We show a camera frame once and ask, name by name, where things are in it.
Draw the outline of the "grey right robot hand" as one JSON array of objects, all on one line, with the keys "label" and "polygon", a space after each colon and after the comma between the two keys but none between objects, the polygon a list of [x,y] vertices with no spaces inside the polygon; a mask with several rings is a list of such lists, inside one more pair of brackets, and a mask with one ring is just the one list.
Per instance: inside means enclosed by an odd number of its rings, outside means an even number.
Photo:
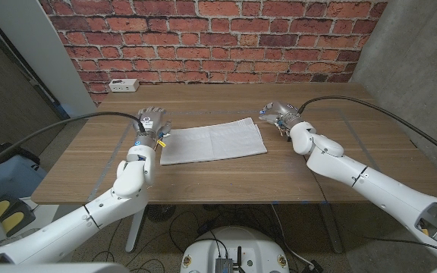
[{"label": "grey right robot hand", "polygon": [[298,108],[285,102],[270,102],[259,112],[259,119],[274,124],[282,130],[291,130],[303,119],[298,114]]}]

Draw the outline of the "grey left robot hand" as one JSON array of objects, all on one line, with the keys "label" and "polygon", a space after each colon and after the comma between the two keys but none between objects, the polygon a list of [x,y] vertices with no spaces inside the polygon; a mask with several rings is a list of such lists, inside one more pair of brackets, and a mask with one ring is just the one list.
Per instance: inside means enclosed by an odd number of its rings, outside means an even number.
[{"label": "grey left robot hand", "polygon": [[156,148],[158,141],[171,131],[171,122],[164,120],[165,113],[165,109],[153,106],[138,111],[137,117],[143,125],[144,132],[140,131],[139,124],[135,121],[133,126],[137,132],[136,146]]}]

